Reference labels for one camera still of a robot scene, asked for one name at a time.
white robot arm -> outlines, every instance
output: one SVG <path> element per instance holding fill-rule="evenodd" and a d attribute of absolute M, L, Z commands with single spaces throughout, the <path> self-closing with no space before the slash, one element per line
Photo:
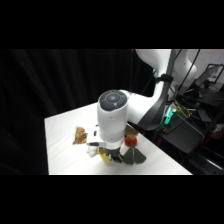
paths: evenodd
<path fill-rule="evenodd" d="M 192 63 L 187 57 L 187 53 L 188 53 L 188 49 L 182 49 L 180 54 L 178 55 L 178 58 L 176 59 L 174 71 L 173 71 L 173 78 L 174 78 L 172 83 L 173 86 L 175 86 L 176 84 L 180 85 L 182 83 L 185 75 L 187 74 L 187 72 L 189 71 L 192 65 Z M 196 72 L 197 72 L 197 68 L 194 65 L 185 81 L 187 82 L 189 80 L 192 80 Z"/>
<path fill-rule="evenodd" d="M 158 128 L 164 117 L 168 92 L 173 81 L 175 50 L 136 49 L 136 52 L 141 60 L 157 71 L 153 96 L 144 97 L 123 90 L 103 93 L 97 105 L 98 126 L 93 133 L 89 133 L 87 139 L 88 146 L 104 148 L 106 154 L 119 163 L 123 161 L 120 147 L 124 141 L 127 122 L 145 130 Z"/>

white table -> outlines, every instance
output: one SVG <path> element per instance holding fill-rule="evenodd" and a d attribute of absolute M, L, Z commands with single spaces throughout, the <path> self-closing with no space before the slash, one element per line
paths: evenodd
<path fill-rule="evenodd" d="M 106 164 L 99 155 L 90 158 L 87 145 L 72 145 L 77 126 L 91 130 L 97 125 L 97 104 L 45 119 L 48 169 L 50 175 L 191 175 L 172 158 L 138 135 L 138 148 L 147 160 L 142 165 Z M 125 144 L 121 154 L 128 150 Z"/>

